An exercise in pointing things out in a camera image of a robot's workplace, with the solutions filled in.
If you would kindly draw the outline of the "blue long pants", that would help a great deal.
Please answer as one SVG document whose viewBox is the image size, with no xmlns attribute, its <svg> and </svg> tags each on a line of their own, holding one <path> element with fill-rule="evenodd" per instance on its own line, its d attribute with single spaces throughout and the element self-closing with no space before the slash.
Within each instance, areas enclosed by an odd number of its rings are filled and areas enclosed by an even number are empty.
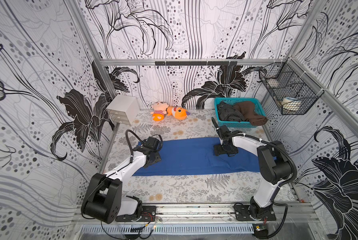
<svg viewBox="0 0 358 240">
<path fill-rule="evenodd" d="M 214 145 L 218 138 L 196 138 L 163 141 L 162 160 L 147 168 L 139 169 L 133 176 L 189 176 L 237 172 L 259 173 L 258 157 L 245 150 L 228 157 L 215 156 Z"/>
</svg>

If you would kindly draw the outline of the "orange fish plush toy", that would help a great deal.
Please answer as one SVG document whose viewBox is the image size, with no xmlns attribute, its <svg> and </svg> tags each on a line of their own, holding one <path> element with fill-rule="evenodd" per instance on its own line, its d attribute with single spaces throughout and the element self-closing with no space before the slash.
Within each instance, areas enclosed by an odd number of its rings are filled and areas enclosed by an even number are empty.
<svg viewBox="0 0 358 240">
<path fill-rule="evenodd" d="M 173 116 L 177 120 L 185 120 L 191 113 L 188 112 L 186 109 L 181 107 L 172 107 L 169 106 L 167 108 L 167 115 Z"/>
</svg>

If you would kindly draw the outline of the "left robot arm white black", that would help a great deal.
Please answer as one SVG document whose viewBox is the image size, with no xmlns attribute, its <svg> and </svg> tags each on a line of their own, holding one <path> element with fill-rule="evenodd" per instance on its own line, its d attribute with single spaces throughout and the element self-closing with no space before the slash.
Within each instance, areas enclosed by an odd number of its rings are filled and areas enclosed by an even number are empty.
<svg viewBox="0 0 358 240">
<path fill-rule="evenodd" d="M 120 166 L 107 173 L 95 174 L 88 185 L 80 211 L 87 219 L 106 224 L 137 222 L 143 217 L 143 204 L 137 197 L 123 196 L 123 185 L 141 168 L 147 168 L 161 160 L 163 147 L 160 135 L 140 141 L 131 148 L 131 155 Z"/>
</svg>

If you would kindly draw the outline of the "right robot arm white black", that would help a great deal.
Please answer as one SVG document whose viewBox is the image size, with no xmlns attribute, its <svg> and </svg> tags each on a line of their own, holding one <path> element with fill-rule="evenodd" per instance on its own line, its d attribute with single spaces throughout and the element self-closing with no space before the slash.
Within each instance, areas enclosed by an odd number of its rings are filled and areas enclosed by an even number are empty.
<svg viewBox="0 0 358 240">
<path fill-rule="evenodd" d="M 280 188 L 296 178 L 297 167 L 280 141 L 267 142 L 241 131 L 232 132 L 226 126 L 213 124 L 220 139 L 220 144 L 214 147 L 217 156 L 235 155 L 242 149 L 258 157 L 262 179 L 250 200 L 248 213 L 253 220 L 260 221 L 271 212 Z"/>
</svg>

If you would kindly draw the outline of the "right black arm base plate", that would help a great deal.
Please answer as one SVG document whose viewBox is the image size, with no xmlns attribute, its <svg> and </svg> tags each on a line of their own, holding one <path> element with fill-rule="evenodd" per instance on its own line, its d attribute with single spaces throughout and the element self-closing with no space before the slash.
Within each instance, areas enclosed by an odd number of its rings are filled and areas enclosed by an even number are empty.
<svg viewBox="0 0 358 240">
<path fill-rule="evenodd" d="M 255 204 L 245 205 L 241 203 L 233 206 L 237 221 L 275 221 L 276 216 L 272 205 L 259 208 Z"/>
</svg>

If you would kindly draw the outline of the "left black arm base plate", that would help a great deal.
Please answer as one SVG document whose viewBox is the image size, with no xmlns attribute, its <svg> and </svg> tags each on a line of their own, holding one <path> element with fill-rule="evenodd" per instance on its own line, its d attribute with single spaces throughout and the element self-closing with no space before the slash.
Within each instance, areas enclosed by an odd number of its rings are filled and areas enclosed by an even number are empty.
<svg viewBox="0 0 358 240">
<path fill-rule="evenodd" d="M 156 220 L 156 206 L 141 206 L 137 207 L 137 210 L 132 215 L 122 215 L 116 218 L 116 222 L 128 223 L 128 222 L 154 222 Z"/>
</svg>

